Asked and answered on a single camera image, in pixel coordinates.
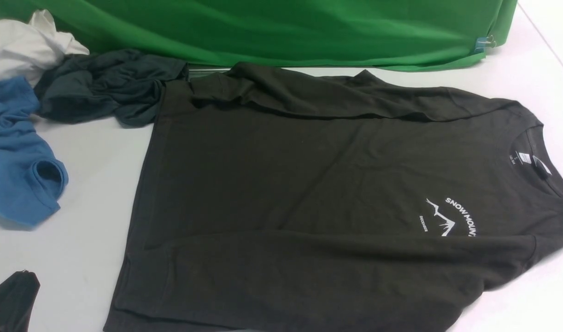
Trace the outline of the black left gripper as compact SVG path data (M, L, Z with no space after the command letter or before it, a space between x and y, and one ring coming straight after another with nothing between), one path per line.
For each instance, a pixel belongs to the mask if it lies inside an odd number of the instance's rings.
M39 292L37 275L16 271L0 284L0 332L26 332Z

